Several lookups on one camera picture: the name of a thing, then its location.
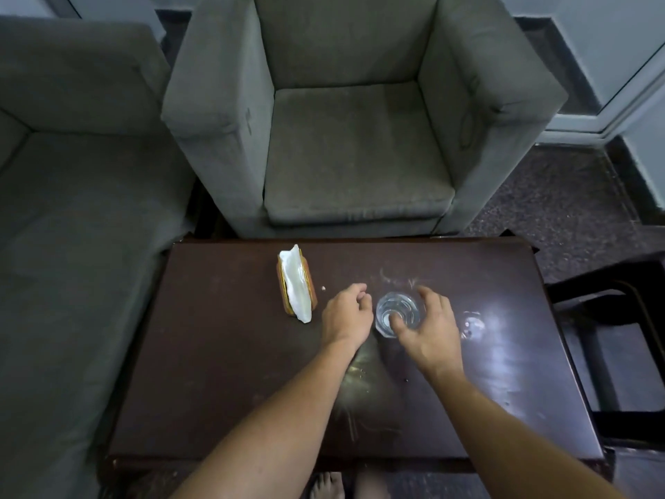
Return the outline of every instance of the sofa backrest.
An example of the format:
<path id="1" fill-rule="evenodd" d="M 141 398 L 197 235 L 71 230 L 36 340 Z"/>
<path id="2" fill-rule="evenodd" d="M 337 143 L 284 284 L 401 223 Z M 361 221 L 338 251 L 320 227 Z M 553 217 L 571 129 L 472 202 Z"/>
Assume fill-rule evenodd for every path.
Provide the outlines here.
<path id="1" fill-rule="evenodd" d="M 0 42 L 0 110 L 33 130 L 165 130 L 170 67 L 147 26 L 0 16 Z"/>
<path id="2" fill-rule="evenodd" d="M 275 89 L 413 80 L 437 0 L 255 0 Z"/>
<path id="3" fill-rule="evenodd" d="M 30 130 L 0 110 L 0 169 L 8 162 Z"/>

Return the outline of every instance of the water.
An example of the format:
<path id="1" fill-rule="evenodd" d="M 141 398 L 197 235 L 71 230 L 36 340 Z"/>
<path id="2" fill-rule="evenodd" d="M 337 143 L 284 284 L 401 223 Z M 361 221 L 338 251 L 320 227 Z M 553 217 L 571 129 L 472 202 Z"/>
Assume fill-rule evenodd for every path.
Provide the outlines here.
<path id="1" fill-rule="evenodd" d="M 389 292 L 379 299 L 376 304 L 376 316 L 374 318 L 374 327 L 387 338 L 396 337 L 394 331 L 390 328 L 391 313 L 399 314 L 406 327 L 415 329 L 420 325 L 420 310 L 413 298 L 404 293 Z"/>

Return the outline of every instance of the armchair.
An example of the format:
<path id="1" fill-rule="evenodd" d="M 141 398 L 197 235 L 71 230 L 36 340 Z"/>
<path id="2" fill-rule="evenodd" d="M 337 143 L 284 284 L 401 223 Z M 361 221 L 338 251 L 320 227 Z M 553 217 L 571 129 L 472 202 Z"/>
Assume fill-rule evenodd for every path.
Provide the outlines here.
<path id="1" fill-rule="evenodd" d="M 162 119 L 240 237 L 455 234 L 566 96 L 500 0 L 203 0 Z"/>

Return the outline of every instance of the coffee table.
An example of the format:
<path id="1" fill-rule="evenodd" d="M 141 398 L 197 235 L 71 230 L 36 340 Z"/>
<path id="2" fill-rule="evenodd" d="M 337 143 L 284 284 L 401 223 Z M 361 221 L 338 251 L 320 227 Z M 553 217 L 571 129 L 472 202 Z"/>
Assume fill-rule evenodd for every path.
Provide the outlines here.
<path id="1" fill-rule="evenodd" d="M 108 448 L 117 472 L 191 466 L 317 353 L 320 313 L 353 282 L 375 304 L 427 284 L 450 298 L 469 379 L 573 456 L 601 445 L 528 244 L 518 238 L 298 241 L 319 306 L 289 317 L 277 254 L 294 242 L 175 244 Z M 296 413 L 295 417 L 304 414 Z M 371 460 L 472 470 L 444 409 L 395 339 L 376 331 L 352 363 L 319 468 Z"/>

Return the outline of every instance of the bare foot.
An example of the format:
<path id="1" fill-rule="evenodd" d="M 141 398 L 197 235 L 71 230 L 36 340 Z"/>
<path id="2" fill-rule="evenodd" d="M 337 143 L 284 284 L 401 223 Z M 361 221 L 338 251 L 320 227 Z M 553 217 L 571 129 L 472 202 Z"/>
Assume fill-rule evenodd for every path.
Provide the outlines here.
<path id="1" fill-rule="evenodd" d="M 344 499 L 342 473 L 323 473 L 312 487 L 309 499 Z"/>
<path id="2" fill-rule="evenodd" d="M 371 471 L 358 473 L 354 497 L 356 499 L 390 499 L 383 475 Z"/>

